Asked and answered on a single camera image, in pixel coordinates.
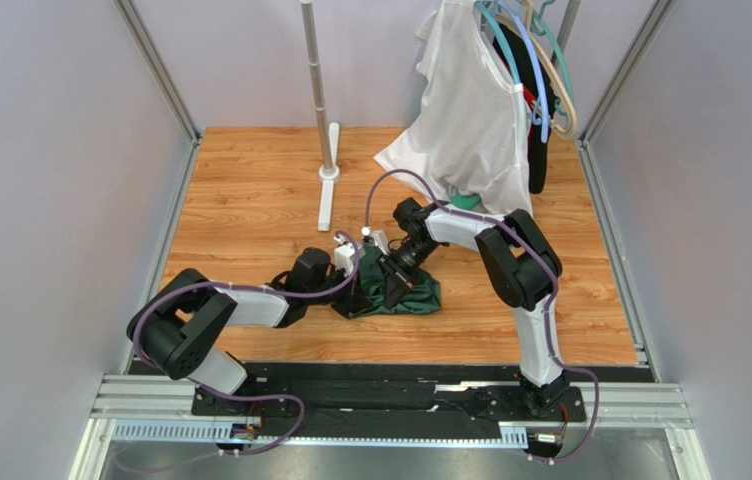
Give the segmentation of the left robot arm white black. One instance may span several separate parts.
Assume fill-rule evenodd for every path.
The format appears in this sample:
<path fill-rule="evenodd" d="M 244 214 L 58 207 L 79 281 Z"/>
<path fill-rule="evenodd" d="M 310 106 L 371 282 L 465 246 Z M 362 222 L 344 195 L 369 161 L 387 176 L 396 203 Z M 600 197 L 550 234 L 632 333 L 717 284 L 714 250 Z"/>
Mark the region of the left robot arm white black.
<path fill-rule="evenodd" d="M 234 356 L 216 348 L 232 325 L 287 328 L 313 305 L 344 306 L 356 292 L 364 249 L 344 243 L 333 254 L 309 248 L 268 285 L 212 281 L 181 271 L 128 323 L 134 353 L 172 380 L 189 379 L 222 395 L 238 395 L 251 376 Z"/>

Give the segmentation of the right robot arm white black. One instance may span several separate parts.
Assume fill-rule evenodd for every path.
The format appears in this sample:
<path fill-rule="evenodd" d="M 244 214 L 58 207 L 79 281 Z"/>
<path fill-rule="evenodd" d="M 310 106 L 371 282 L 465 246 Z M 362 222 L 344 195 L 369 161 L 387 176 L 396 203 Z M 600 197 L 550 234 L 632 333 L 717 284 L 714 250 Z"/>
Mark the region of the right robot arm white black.
<path fill-rule="evenodd" d="M 557 403 L 568 384 L 554 361 L 558 348 L 544 305 L 553 298 L 562 264 L 532 216 L 524 210 L 503 216 L 437 203 L 423 207 L 407 198 L 393 218 L 406 238 L 378 260 L 384 305 L 396 306 L 421 283 L 421 265 L 437 247 L 458 245 L 479 253 L 493 290 L 515 317 L 522 352 L 520 405 L 538 415 Z"/>

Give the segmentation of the dark green cloth napkin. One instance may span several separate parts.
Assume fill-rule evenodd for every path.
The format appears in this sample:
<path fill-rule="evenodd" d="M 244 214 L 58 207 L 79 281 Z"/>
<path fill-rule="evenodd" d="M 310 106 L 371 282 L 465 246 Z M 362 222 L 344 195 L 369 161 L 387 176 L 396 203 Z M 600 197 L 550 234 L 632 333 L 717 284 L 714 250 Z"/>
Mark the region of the dark green cloth napkin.
<path fill-rule="evenodd" d="M 332 305 L 348 319 L 373 315 L 430 315 L 441 309 L 440 283 L 427 271 L 415 274 L 415 284 L 396 305 L 386 305 L 386 281 L 377 264 L 382 251 L 376 246 L 364 246 L 358 277 L 353 292 L 345 300 Z"/>

